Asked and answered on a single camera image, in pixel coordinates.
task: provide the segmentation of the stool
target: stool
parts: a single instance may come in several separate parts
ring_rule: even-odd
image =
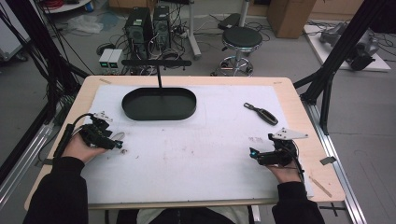
[[[235,50],[236,54],[221,61],[214,75],[219,71],[229,77],[240,72],[251,77],[253,64],[248,59],[242,58],[242,53],[251,53],[258,49],[262,45],[262,35],[250,28],[236,26],[224,31],[222,42],[227,49]]]

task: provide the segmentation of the white device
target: white device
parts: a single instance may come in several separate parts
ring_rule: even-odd
[[[113,53],[111,54],[110,58],[108,59],[108,65],[111,70],[111,75],[119,75],[121,72],[121,54],[122,49],[113,49]]]
[[[102,67],[103,75],[109,75],[111,73],[108,60],[110,59],[112,53],[113,53],[113,49],[105,49],[103,51],[102,56],[99,59],[99,64]]]

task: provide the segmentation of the computer tower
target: computer tower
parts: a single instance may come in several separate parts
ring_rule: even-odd
[[[153,37],[149,8],[133,7],[124,30],[132,52],[132,58],[149,59],[149,41]]]
[[[171,48],[171,27],[169,19],[169,7],[156,6],[152,17],[154,27],[155,46],[165,50]]]

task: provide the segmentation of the cardboard box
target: cardboard box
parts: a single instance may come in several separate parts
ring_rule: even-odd
[[[272,0],[267,20],[278,38],[298,38],[317,0]]]
[[[266,16],[268,5],[256,4],[254,1],[250,1],[248,5],[247,14],[249,16]]]
[[[317,1],[309,18],[346,21],[352,19],[363,0],[326,0]]]
[[[108,0],[108,5],[120,8],[149,7],[152,12],[156,2],[156,0]]]

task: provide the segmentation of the black sleeve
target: black sleeve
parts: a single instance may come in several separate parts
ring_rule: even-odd
[[[279,202],[273,207],[276,224],[322,224],[318,205],[306,198],[304,184],[289,182],[277,186]]]
[[[87,224],[87,184],[80,176],[84,163],[63,157],[53,161],[50,174],[35,191],[24,224]]]

